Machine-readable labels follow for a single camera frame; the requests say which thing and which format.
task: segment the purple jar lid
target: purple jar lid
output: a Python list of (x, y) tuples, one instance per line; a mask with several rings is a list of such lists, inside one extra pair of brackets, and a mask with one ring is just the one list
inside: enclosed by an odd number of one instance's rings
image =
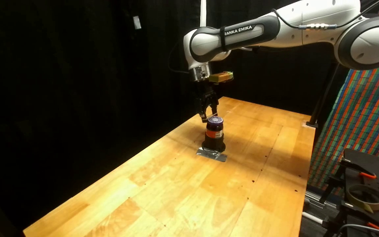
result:
[(207, 123), (211, 125), (221, 125), (223, 124), (223, 119), (219, 116), (212, 116), (212, 117), (209, 117), (209, 119), (207, 120)]

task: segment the metal stand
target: metal stand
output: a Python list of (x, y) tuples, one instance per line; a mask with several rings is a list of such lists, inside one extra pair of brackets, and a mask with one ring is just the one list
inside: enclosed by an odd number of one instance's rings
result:
[(325, 103), (325, 99), (327, 99), (328, 92), (330, 91), (331, 84), (333, 84), (334, 77), (336, 76), (337, 69), (339, 68), (339, 63), (332, 63), (330, 66), (330, 69), (327, 74), (326, 78), (326, 84), (324, 84), (324, 87), (321, 89), (320, 98), (317, 101), (316, 107), (314, 108), (313, 114), (311, 115), (311, 119), (306, 124), (308, 126), (318, 128), (317, 119), (318, 116), (321, 113), (322, 106)]

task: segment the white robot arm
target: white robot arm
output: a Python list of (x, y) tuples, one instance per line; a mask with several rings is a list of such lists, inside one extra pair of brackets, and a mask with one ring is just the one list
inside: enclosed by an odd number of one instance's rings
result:
[[(223, 60), (233, 49), (287, 48), (315, 42), (331, 43), (336, 59), (343, 66), (361, 70), (378, 68), (379, 17), (365, 18), (360, 10), (360, 0), (301, 0), (232, 26), (199, 27), (184, 36), (189, 73), (194, 81), (205, 81), (211, 74), (209, 61)], [(206, 107), (211, 106), (215, 114), (218, 104), (215, 98), (205, 95), (212, 91), (206, 85), (203, 83), (198, 89), (202, 94), (199, 114), (203, 121)]]

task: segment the roll of tape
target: roll of tape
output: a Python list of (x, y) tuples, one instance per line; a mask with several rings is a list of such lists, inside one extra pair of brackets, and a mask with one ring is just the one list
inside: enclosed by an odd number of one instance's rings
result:
[[(362, 192), (363, 196), (372, 195), (378, 200), (376, 202), (368, 202), (368, 201), (363, 200), (364, 198), (358, 197), (358, 195), (353, 195), (355, 192), (358, 192), (358, 191)], [(350, 186), (347, 189), (346, 195), (352, 204), (358, 207), (361, 207), (369, 211), (370, 213), (373, 213), (373, 211), (379, 210), (379, 191), (376, 189), (373, 189), (366, 185), (358, 184), (358, 185)]]

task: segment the orange clamp handle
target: orange clamp handle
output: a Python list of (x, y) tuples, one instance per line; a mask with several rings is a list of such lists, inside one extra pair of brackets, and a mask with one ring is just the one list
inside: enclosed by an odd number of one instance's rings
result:
[(374, 174), (374, 175), (370, 175), (370, 174), (367, 174), (367, 173), (361, 172), (361, 173), (359, 173), (359, 175), (362, 175), (362, 176), (367, 177), (367, 178), (370, 178), (370, 179), (376, 179), (376, 174)]
[(371, 222), (368, 222), (366, 225), (369, 226), (369, 227), (372, 227), (372, 228), (379, 229), (379, 226), (378, 226), (378, 225), (375, 225), (375, 224), (373, 224), (373, 223), (371, 223)]

